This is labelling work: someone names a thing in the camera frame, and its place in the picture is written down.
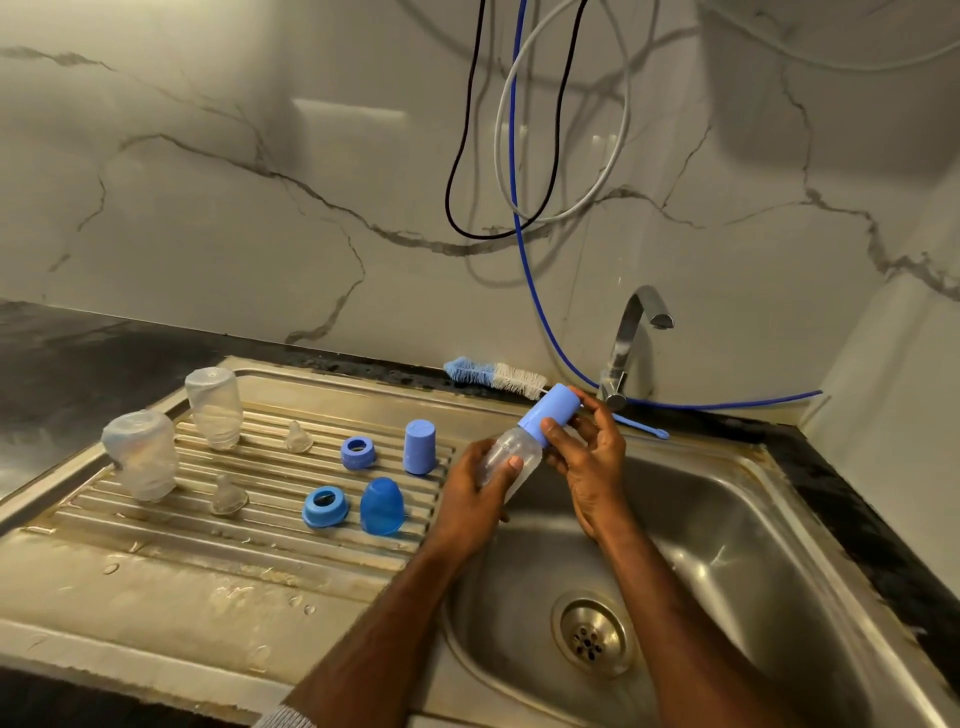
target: blue handle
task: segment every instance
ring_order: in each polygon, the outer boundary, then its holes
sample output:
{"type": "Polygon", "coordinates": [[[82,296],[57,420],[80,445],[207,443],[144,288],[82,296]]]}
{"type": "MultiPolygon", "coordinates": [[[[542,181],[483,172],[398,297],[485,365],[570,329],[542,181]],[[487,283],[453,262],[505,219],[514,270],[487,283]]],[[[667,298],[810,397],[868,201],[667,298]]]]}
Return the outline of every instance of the blue handle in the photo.
{"type": "Polygon", "coordinates": [[[661,440],[669,440],[670,433],[665,429],[658,429],[656,427],[651,427],[649,425],[641,425],[640,423],[635,423],[633,420],[628,420],[626,417],[620,415],[613,415],[613,418],[617,420],[621,425],[626,425],[627,427],[635,427],[636,429],[642,429],[644,432],[649,432],[651,435],[656,435],[661,440]]]}

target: blue bottle cap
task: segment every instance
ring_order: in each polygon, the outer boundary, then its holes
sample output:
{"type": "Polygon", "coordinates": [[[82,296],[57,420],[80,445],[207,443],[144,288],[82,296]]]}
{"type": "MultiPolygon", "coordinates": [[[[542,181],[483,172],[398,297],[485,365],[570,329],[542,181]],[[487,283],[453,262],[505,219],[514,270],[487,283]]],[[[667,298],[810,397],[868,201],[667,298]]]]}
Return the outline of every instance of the blue bottle cap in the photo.
{"type": "Polygon", "coordinates": [[[566,425],[573,413],[580,408],[580,398],[562,384],[554,384],[534,406],[530,408],[519,425],[523,427],[540,446],[545,448],[549,443],[540,429],[540,421],[544,417],[552,417],[560,426],[566,425]]]}
{"type": "Polygon", "coordinates": [[[349,509],[350,504],[342,490],[324,485],[303,502],[303,522],[311,528],[327,528],[346,518],[349,509]]]}
{"type": "Polygon", "coordinates": [[[354,435],[347,437],[340,446],[340,462],[349,471],[358,471],[368,468],[376,460],[376,450],[373,440],[369,437],[354,435]]]}
{"type": "Polygon", "coordinates": [[[389,536],[403,525],[403,493],[389,477],[371,480],[360,498],[360,525],[374,536],[389,536]]]}
{"type": "Polygon", "coordinates": [[[426,475],[437,466],[437,428],[427,420],[414,420],[403,437],[403,470],[426,475]]]}

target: black countertop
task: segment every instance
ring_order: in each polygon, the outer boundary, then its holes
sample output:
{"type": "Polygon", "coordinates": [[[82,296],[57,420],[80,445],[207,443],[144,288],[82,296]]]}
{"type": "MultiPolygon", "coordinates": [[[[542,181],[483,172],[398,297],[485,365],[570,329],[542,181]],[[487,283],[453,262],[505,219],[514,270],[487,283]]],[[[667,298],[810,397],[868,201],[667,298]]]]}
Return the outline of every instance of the black countertop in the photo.
{"type": "MultiPolygon", "coordinates": [[[[226,356],[485,399],[523,398],[449,381],[442,370],[269,344],[32,303],[0,302],[0,497],[100,437],[103,426],[182,386],[226,356]]],[[[704,412],[625,413],[674,432],[770,451],[797,492],[960,692],[960,601],[795,427],[704,412]]],[[[132,698],[0,670],[4,724],[221,725],[132,698]]]]}

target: faucet spout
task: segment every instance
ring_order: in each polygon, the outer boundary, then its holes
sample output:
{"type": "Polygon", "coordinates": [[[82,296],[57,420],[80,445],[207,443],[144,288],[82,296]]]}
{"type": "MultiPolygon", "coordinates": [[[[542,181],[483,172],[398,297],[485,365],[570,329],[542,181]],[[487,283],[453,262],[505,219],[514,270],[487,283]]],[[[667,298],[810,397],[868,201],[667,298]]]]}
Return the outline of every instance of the faucet spout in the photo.
{"type": "Polygon", "coordinates": [[[597,399],[605,401],[614,412],[623,409],[627,404],[626,396],[621,393],[627,380],[627,359],[630,357],[636,329],[640,326],[644,311],[653,328],[673,328],[673,316],[656,288],[652,285],[641,285],[634,291],[623,311],[610,360],[600,374],[600,386],[597,389],[597,399]]]}

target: blue hose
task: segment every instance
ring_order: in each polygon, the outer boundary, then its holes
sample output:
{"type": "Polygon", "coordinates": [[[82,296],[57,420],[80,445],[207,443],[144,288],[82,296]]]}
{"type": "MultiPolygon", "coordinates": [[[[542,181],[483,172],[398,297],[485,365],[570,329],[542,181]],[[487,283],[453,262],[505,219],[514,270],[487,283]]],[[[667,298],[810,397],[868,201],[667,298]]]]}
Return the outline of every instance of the blue hose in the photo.
{"type": "MultiPolygon", "coordinates": [[[[520,7],[516,14],[516,34],[514,35],[514,61],[520,53],[520,46],[522,45],[523,40],[523,17],[527,11],[527,2],[526,0],[520,0],[520,7]]],[[[514,76],[513,82],[510,86],[510,129],[508,137],[508,150],[509,150],[509,159],[510,159],[510,196],[516,202],[516,135],[514,134],[514,128],[516,125],[516,76],[514,76]]],[[[557,337],[553,335],[553,329],[550,328],[550,324],[546,319],[546,314],[543,312],[543,306],[540,304],[540,296],[537,295],[537,286],[534,284],[534,277],[530,273],[530,263],[527,260],[527,251],[526,246],[523,244],[523,229],[521,228],[520,218],[514,213],[514,228],[516,229],[516,246],[520,251],[520,262],[523,263],[523,275],[527,278],[527,287],[530,289],[530,297],[534,300],[534,306],[537,309],[537,315],[540,316],[540,323],[543,324],[543,330],[546,331],[547,338],[550,339],[550,344],[553,345],[554,351],[557,352],[557,355],[560,359],[563,360],[564,364],[569,368],[573,374],[582,379],[587,385],[593,389],[598,389],[598,385],[595,381],[591,380],[587,375],[581,372],[573,364],[572,361],[567,358],[564,350],[560,346],[560,342],[557,341],[557,337]]],[[[727,401],[727,402],[718,402],[716,404],[664,404],[663,402],[650,401],[650,400],[634,400],[628,398],[628,401],[631,404],[646,404],[651,407],[659,407],[660,409],[745,409],[747,407],[763,407],[769,404],[782,404],[789,401],[797,400],[807,400],[811,397],[816,397],[817,395],[822,395],[823,390],[815,389],[811,392],[803,392],[799,395],[790,395],[788,397],[774,397],[769,400],[751,400],[751,401],[727,401]]]]}

